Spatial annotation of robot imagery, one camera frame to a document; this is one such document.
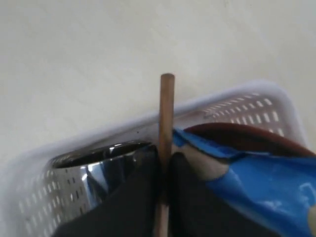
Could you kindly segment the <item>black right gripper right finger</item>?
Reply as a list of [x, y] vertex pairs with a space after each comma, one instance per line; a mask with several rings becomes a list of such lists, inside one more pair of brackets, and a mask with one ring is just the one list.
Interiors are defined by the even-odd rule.
[[174, 237], [277, 237], [217, 197], [198, 178], [183, 153], [168, 168], [169, 220]]

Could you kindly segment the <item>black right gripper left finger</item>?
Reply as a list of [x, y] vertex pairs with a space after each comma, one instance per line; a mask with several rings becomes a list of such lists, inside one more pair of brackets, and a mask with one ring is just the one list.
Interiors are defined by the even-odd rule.
[[151, 237], [154, 234], [161, 166], [157, 157], [144, 162], [127, 181], [94, 209], [74, 216], [56, 237]]

